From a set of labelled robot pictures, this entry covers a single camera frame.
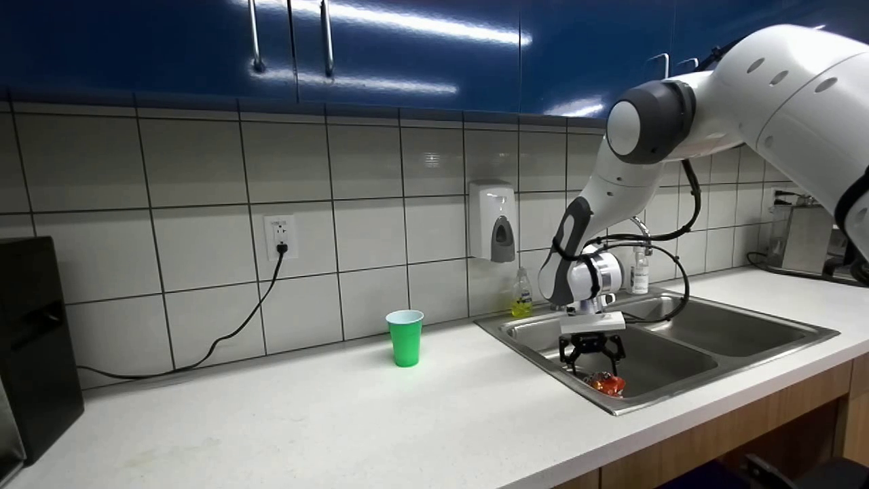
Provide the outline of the silver toaster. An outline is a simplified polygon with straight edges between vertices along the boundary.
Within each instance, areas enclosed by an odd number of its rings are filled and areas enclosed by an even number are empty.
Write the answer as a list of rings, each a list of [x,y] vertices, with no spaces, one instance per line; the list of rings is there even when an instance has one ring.
[[[766,262],[788,272],[820,275],[828,260],[834,217],[819,204],[776,199]]]

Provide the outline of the steel double sink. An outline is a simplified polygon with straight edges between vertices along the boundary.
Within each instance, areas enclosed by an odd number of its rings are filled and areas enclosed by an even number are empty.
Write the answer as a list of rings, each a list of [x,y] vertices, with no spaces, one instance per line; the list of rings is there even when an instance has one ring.
[[[559,362],[559,318],[541,306],[529,318],[509,314],[476,321],[522,358],[570,390],[614,416],[660,403],[689,390],[747,371],[793,352],[825,342],[834,330],[778,318],[767,313],[727,306],[705,298],[691,298],[668,321],[682,296],[652,289],[644,296],[620,293],[610,309],[628,321],[618,331],[626,358],[618,363],[618,375],[627,384],[622,397],[609,397],[583,382],[595,372],[609,372],[610,361],[600,352],[585,352],[576,362],[574,377]]]

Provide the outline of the white wall soap dispenser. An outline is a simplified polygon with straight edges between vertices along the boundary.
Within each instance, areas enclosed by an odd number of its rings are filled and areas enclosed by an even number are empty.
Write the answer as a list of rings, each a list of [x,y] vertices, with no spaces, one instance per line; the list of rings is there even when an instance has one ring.
[[[503,180],[468,184],[468,250],[475,259],[503,264],[516,260],[515,191]]]

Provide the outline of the white wall socket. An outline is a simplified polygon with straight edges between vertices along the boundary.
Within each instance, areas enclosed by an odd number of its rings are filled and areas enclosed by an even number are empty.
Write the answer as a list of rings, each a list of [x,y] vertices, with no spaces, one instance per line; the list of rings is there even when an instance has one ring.
[[[295,215],[271,215],[263,217],[267,260],[276,262],[298,258],[298,242]]]
[[[762,193],[762,207],[760,222],[768,223],[774,220],[774,206],[776,203],[794,204],[798,199],[798,192],[784,183],[767,183]]]

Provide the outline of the black box appliance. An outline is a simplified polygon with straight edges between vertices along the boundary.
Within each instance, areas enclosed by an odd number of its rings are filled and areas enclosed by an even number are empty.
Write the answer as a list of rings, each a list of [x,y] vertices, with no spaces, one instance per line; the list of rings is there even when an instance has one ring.
[[[0,239],[0,453],[33,465],[83,413],[53,239]]]

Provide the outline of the green plastic cup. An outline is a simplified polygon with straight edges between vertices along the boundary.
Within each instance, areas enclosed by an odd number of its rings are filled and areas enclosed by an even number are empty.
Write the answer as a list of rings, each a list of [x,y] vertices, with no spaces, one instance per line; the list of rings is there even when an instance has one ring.
[[[424,313],[421,310],[395,310],[385,316],[393,346],[394,364],[413,367],[421,356]]]

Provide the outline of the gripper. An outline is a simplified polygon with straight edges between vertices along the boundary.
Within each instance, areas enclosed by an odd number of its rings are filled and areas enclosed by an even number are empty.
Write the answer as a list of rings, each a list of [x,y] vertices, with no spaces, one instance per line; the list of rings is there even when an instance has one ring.
[[[574,376],[580,377],[576,362],[585,352],[600,352],[610,361],[609,372],[618,377],[618,365],[626,358],[626,350],[621,337],[605,332],[574,333],[559,336],[559,362]]]

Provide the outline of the red chip bag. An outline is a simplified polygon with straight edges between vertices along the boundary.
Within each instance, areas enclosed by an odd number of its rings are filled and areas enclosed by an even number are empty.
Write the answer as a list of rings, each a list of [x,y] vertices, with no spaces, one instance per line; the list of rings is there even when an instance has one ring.
[[[626,380],[610,372],[595,372],[583,378],[583,382],[606,396],[622,397],[626,387]]]

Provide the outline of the yellow dish soap bottle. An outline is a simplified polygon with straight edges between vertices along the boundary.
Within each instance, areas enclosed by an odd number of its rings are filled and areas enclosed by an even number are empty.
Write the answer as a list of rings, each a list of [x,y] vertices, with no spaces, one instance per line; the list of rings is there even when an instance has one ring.
[[[533,287],[524,267],[519,267],[513,281],[513,302],[510,312],[513,318],[528,318],[533,313]]]

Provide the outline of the blue cabinet door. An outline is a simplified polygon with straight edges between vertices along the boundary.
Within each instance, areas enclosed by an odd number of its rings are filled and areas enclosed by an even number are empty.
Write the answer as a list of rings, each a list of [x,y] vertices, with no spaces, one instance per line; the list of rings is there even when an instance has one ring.
[[[834,32],[869,44],[869,0],[676,0],[671,74],[686,58],[699,62],[724,47],[776,24]]]
[[[33,94],[293,100],[286,0],[0,0],[0,86]]]
[[[519,19],[521,113],[604,120],[669,53],[676,0],[521,0]]]
[[[320,0],[291,0],[303,103],[516,113],[520,0],[330,0],[335,75],[324,74]]]

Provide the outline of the clear bottle with white label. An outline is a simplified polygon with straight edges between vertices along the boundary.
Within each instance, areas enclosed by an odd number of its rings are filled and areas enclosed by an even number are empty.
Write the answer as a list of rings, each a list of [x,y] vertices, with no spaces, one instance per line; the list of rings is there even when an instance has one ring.
[[[648,247],[633,248],[633,263],[629,273],[628,293],[632,295],[648,294],[651,249]]]

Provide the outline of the chrome tap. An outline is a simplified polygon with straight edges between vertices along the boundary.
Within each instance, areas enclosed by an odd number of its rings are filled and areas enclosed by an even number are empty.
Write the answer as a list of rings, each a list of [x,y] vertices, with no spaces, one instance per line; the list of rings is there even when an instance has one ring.
[[[640,218],[637,216],[632,216],[630,218],[630,222],[632,222],[640,231],[640,234],[632,239],[634,241],[640,242],[640,244],[642,244],[642,246],[641,246],[642,253],[644,254],[645,257],[652,256],[654,251],[650,247],[650,245],[652,244],[652,241],[650,239],[651,234],[649,232],[648,226],[646,226],[646,224],[643,223],[642,220],[640,220]]]

